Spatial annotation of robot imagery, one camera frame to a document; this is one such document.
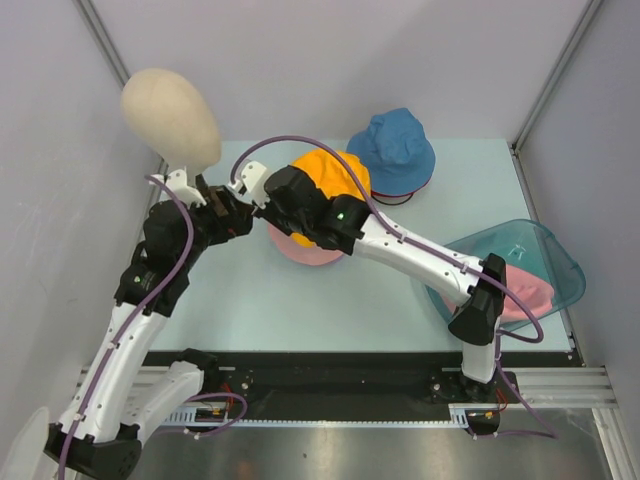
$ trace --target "beige balloon-shaped object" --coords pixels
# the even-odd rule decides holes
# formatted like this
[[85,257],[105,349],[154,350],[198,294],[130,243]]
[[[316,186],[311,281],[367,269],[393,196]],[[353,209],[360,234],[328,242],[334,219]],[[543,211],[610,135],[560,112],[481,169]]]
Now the beige balloon-shaped object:
[[127,124],[169,165],[190,179],[220,161],[218,124],[200,92],[183,76],[149,68],[124,86],[121,107]]

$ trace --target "plastic tub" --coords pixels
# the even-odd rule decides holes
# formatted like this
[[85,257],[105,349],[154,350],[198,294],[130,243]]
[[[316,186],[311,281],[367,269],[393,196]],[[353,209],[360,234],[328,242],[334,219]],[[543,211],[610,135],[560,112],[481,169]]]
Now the plastic tub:
[[[489,253],[504,258],[507,262],[507,286],[538,318],[577,302],[586,289],[580,265],[547,227],[532,220],[511,220],[446,246],[480,258]],[[454,306],[435,290],[426,286],[425,289],[442,318],[449,323]],[[528,323],[525,318],[510,299],[505,299],[500,319],[503,328],[516,330]]]

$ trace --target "pink hat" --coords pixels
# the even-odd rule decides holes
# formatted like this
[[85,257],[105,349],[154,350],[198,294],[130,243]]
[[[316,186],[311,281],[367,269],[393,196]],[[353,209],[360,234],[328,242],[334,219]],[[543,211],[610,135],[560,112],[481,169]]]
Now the pink hat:
[[[531,309],[536,318],[542,317],[553,308],[551,304],[555,293],[553,287],[525,270],[507,265],[507,287]],[[444,297],[443,300],[447,308],[453,312],[455,306]],[[522,320],[527,320],[525,313],[510,297],[505,298],[500,322],[519,322]]]
[[342,258],[343,253],[338,250],[323,250],[320,247],[303,247],[291,237],[285,235],[273,225],[267,225],[271,240],[282,254],[303,265],[318,267],[335,262]]

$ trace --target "white wall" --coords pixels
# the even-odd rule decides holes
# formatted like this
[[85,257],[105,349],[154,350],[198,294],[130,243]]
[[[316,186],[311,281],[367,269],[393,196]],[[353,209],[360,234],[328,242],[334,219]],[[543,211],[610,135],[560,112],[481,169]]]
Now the white wall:
[[542,220],[587,275],[572,309],[640,449],[640,2],[605,2],[523,151]]
[[157,159],[127,131],[72,2],[4,0],[0,64],[1,465],[95,354]]
[[347,138],[407,106],[513,139],[587,0],[95,0],[132,70],[175,69],[228,140]]

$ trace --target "metallic floor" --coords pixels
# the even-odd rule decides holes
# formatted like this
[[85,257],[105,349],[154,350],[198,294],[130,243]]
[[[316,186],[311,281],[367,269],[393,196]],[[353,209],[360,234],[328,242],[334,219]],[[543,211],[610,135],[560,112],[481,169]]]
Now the metallic floor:
[[[461,430],[232,428],[194,441],[152,438],[134,480],[607,480],[611,475],[589,410],[545,411],[561,438],[473,441]],[[508,411],[502,429],[538,428]]]

